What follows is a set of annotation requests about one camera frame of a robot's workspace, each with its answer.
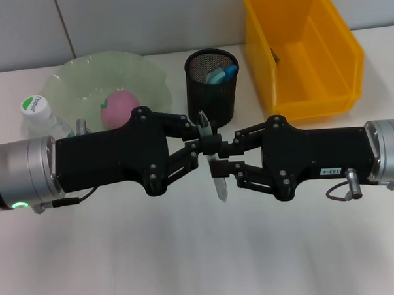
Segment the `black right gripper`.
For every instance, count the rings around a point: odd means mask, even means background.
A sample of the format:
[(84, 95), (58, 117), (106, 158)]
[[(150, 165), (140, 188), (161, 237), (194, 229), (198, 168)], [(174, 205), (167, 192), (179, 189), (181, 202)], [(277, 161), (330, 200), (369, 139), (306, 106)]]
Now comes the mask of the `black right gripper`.
[(360, 184), (368, 185), (375, 161), (363, 127), (303, 130), (281, 115), (236, 131), (233, 141), (222, 141), (220, 147), (220, 157), (244, 155), (261, 147), (263, 168), (244, 161), (212, 161), (211, 176), (233, 175), (237, 187), (271, 194), (279, 201), (293, 200), (304, 181), (345, 178), (349, 168), (356, 171)]

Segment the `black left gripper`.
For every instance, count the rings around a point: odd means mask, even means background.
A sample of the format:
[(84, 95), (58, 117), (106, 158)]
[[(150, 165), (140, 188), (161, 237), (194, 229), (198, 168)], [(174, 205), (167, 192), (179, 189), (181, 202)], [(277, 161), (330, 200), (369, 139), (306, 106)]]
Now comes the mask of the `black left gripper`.
[[(182, 149), (169, 153), (166, 138), (180, 138)], [(133, 110), (126, 125), (56, 142), (56, 176), (66, 193), (123, 181), (161, 196), (167, 186), (198, 168), (198, 156), (221, 149), (221, 136), (203, 136), (185, 115), (148, 107)]]

